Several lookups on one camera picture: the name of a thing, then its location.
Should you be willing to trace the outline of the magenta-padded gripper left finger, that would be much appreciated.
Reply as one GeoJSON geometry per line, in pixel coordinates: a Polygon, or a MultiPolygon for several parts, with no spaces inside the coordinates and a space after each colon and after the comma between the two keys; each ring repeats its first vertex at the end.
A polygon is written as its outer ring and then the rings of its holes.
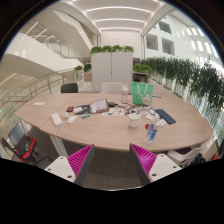
{"type": "Polygon", "coordinates": [[[94,156],[95,147],[94,145],[89,145],[68,157],[59,156],[46,168],[46,171],[78,186],[83,186],[94,156]]]}

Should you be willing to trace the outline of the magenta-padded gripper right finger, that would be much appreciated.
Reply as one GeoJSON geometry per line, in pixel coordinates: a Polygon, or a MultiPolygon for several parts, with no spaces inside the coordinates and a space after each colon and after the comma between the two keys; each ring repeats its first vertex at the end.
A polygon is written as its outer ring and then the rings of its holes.
{"type": "Polygon", "coordinates": [[[154,154],[135,144],[130,144],[129,152],[142,186],[181,170],[180,166],[163,153],[154,154]]]}

